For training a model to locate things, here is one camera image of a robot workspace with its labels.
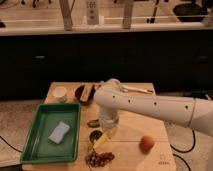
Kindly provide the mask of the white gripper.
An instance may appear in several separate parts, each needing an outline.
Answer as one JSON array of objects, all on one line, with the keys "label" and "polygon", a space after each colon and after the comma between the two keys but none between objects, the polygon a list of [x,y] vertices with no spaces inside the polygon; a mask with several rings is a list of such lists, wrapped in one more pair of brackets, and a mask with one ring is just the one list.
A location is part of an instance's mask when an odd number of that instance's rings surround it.
[{"label": "white gripper", "polygon": [[99,117],[99,123],[103,131],[115,128],[119,123],[119,117],[108,119],[104,116]]}]

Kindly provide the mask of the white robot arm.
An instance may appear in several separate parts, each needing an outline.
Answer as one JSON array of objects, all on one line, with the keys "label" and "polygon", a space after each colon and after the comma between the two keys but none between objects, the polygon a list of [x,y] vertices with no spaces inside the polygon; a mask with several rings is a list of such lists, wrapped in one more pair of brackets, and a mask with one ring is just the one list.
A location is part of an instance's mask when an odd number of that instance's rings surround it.
[{"label": "white robot arm", "polygon": [[213,101],[210,100],[126,93],[117,79],[104,82],[93,98],[99,105],[99,120],[104,129],[116,127],[118,110],[123,110],[189,127],[213,137]]}]

